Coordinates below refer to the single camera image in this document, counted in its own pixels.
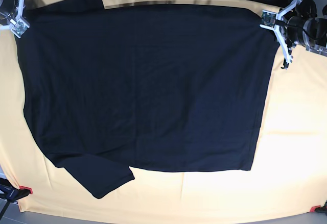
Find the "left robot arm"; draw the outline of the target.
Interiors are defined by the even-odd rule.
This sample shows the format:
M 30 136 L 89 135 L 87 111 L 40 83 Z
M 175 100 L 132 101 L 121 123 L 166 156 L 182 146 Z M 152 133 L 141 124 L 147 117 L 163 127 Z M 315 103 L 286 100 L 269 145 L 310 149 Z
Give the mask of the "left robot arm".
M 326 56 L 326 0 L 302 0 L 284 15 L 280 27 L 288 47 L 303 46 Z

